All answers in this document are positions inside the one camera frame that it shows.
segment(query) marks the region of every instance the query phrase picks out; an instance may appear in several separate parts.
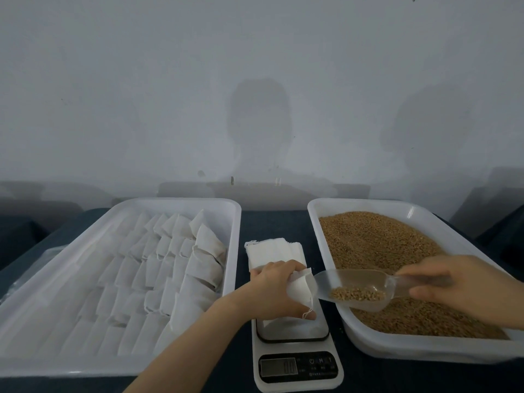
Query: digital scale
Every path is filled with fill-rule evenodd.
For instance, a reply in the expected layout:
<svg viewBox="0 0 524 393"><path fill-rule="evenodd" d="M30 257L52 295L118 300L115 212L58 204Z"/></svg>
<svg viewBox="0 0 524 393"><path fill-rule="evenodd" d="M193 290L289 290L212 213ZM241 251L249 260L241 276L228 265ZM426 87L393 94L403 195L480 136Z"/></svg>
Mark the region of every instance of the digital scale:
<svg viewBox="0 0 524 393"><path fill-rule="evenodd" d="M284 317L264 326L251 321L253 373L264 393L334 389L344 369L318 299L317 319Z"/></svg>

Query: white wall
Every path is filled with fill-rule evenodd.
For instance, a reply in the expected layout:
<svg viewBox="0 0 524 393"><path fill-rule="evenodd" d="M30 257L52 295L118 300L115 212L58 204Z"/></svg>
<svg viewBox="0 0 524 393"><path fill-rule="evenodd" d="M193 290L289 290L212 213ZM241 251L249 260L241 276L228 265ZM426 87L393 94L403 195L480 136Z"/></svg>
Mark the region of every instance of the white wall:
<svg viewBox="0 0 524 393"><path fill-rule="evenodd" d="M0 212L524 203L524 0L0 0Z"/></svg>

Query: black control panel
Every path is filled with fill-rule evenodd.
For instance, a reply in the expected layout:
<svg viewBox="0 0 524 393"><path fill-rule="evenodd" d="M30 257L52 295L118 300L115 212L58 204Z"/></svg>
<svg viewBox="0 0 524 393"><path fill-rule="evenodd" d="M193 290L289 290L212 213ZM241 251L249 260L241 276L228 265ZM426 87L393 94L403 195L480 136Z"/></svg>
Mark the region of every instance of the black control panel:
<svg viewBox="0 0 524 393"><path fill-rule="evenodd" d="M265 383L333 379L338 367L329 352L265 354L258 359L258 374Z"/></svg>

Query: person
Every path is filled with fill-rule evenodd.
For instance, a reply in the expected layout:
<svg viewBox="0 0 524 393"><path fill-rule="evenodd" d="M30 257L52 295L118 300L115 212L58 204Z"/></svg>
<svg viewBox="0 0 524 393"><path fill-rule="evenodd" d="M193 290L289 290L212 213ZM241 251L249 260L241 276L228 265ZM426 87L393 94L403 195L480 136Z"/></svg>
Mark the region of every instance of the person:
<svg viewBox="0 0 524 393"><path fill-rule="evenodd" d="M126 393L194 393L240 327L254 318L302 317L309 309L290 299L289 276L305 266L295 260L251 271L251 281L218 299L145 369ZM485 323L524 329L524 284L474 256L437 256L404 266L399 275L449 275L449 287L414 287L410 296L443 303ZM314 320L311 312L307 318Z"/></svg>

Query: grain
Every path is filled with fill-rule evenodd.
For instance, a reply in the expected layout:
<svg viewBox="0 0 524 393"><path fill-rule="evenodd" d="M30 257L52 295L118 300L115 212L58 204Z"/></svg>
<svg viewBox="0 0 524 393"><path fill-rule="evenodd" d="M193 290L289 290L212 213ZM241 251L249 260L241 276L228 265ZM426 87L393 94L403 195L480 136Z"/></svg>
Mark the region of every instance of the grain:
<svg viewBox="0 0 524 393"><path fill-rule="evenodd" d="M382 301L386 293L367 287L337 287L331 290L329 296L340 301Z"/></svg>
<svg viewBox="0 0 524 393"><path fill-rule="evenodd" d="M337 269L377 269L394 274L405 264L445 253L411 226L372 212L327 216L320 218L320 225ZM377 313L352 311L368 327L385 333L508 339L498 327L448 306L410 297L395 298Z"/></svg>

